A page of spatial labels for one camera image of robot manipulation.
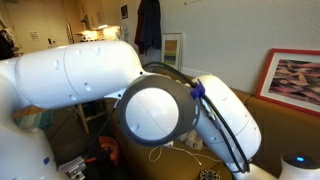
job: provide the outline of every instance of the wooden furniture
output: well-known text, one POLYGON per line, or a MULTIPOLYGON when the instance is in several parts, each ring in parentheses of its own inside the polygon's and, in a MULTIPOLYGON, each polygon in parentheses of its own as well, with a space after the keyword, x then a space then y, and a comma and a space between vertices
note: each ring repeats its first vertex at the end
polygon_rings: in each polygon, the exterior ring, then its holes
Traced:
POLYGON ((89 105, 88 104, 78 104, 76 105, 76 112, 83 124, 84 131, 86 133, 89 133, 89 128, 87 122, 90 120, 93 120, 97 117, 103 116, 107 113, 107 106, 106 106, 106 100, 97 100, 94 102, 91 102, 89 105), (94 115, 87 115, 84 111, 85 106, 95 106, 93 108, 96 108, 97 112, 94 113, 94 115))

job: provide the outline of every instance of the blue cable clip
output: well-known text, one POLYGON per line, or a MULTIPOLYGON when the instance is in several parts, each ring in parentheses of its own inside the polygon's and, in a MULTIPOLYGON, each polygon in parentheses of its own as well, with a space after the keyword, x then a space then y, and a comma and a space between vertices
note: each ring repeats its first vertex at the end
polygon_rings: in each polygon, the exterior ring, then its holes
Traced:
POLYGON ((198 83, 196 82, 195 84, 196 87, 190 92, 191 96, 193 97, 193 99, 203 98, 206 93, 206 89, 203 87, 203 84, 199 79, 198 83))

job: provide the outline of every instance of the kitchen cabinet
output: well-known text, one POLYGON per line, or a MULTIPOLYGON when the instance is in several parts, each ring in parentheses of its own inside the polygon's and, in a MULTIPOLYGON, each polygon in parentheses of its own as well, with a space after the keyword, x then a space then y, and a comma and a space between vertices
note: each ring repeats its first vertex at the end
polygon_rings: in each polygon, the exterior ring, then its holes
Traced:
POLYGON ((88 29, 101 25, 120 25, 119 0, 78 0, 81 20, 88 23, 88 29))

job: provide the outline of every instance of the white wall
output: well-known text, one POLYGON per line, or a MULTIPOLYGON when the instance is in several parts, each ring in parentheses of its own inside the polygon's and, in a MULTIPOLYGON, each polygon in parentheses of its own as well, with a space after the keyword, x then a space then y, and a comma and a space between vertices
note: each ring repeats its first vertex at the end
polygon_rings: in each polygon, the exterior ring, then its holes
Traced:
POLYGON ((270 48, 320 49, 319 0, 184 2, 160 0, 161 26, 184 33, 182 71, 189 74, 210 72, 255 93, 270 48))

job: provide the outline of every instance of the floor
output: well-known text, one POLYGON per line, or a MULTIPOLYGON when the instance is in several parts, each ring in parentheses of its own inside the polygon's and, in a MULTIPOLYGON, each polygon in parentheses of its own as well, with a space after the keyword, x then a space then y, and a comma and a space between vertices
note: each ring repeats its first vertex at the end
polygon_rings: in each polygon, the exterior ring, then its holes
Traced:
MULTIPOLYGON (((34 108, 32 113, 41 112, 34 108)), ((44 129, 49 143, 55 154, 55 160, 59 164, 63 164, 79 156, 94 154, 97 151, 97 137, 100 135, 112 137, 105 125, 108 115, 101 116, 88 122, 90 132, 87 134, 81 122, 75 113, 75 108, 66 107, 54 110, 53 124, 44 129)), ((83 171, 86 180, 134 180, 134 176, 130 171, 125 159, 121 158, 120 166, 114 167, 109 159, 96 161, 86 164, 87 168, 83 171)))

